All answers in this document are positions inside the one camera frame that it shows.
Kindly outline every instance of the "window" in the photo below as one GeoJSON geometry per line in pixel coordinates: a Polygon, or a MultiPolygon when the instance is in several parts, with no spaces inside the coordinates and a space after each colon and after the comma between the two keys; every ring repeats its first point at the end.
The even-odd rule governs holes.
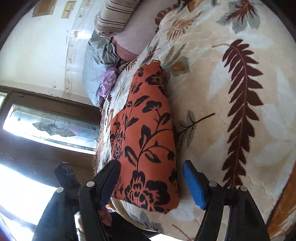
{"type": "Polygon", "coordinates": [[[14,104],[3,129],[47,145],[95,155],[100,127],[14,104]]]}
{"type": "MultiPolygon", "coordinates": [[[[0,204],[24,221],[37,225],[56,189],[0,165],[0,204]]],[[[32,240],[34,233],[31,230],[1,216],[16,241],[32,240]]]]}
{"type": "Polygon", "coordinates": [[[6,96],[7,96],[7,93],[0,91],[0,108],[6,96]]]}

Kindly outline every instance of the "person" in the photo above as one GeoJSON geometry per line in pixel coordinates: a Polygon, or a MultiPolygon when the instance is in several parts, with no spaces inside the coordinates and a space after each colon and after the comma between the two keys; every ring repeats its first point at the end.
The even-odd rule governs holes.
{"type": "MultiPolygon", "coordinates": [[[[103,222],[105,231],[109,239],[112,241],[150,241],[149,238],[159,234],[158,232],[140,229],[130,222],[126,221],[117,212],[108,212],[105,207],[103,210],[98,211],[100,218],[103,222]]],[[[79,224],[79,241],[87,241],[84,235],[83,223],[81,216],[78,218],[79,224]]]]}

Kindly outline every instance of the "door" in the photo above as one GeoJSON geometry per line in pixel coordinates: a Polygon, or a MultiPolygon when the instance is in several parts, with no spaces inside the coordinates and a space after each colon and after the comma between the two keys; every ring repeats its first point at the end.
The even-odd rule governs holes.
{"type": "Polygon", "coordinates": [[[0,164],[30,179],[58,187],[53,170],[58,163],[68,162],[76,173],[77,180],[84,184],[94,176],[93,163],[96,160],[96,149],[93,135],[99,133],[100,121],[101,113],[97,107],[46,95],[10,90],[0,109],[0,164]],[[9,117],[13,116],[13,113],[20,114],[20,112],[18,118],[20,123],[24,123],[26,121],[24,119],[28,116],[36,117],[37,121],[31,122],[29,126],[18,126],[15,129],[14,125],[18,125],[18,122],[10,123],[9,117]],[[30,138],[28,129],[33,130],[33,138],[30,138]],[[83,137],[80,134],[81,130],[90,132],[93,139],[83,137]],[[29,137],[23,137],[24,135],[18,131],[27,132],[29,137]],[[40,136],[46,134],[49,138],[41,137],[35,141],[37,132],[41,133],[40,136]],[[91,146],[81,147],[81,144],[76,145],[73,139],[90,140],[91,146]]]}

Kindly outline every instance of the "dark trousers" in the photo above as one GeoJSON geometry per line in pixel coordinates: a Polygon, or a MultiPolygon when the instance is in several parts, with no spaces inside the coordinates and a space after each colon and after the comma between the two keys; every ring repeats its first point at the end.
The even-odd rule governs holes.
{"type": "Polygon", "coordinates": [[[104,227],[112,237],[112,241],[150,241],[149,238],[159,234],[134,226],[117,212],[110,214],[112,216],[112,225],[111,227],[104,225],[104,227]]]}

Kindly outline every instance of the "striped pillow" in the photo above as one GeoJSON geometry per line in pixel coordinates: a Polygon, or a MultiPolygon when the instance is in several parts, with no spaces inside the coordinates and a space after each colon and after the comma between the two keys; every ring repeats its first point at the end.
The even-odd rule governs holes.
{"type": "Polygon", "coordinates": [[[95,29],[102,37],[121,32],[141,0],[108,0],[95,17],[95,29]]]}

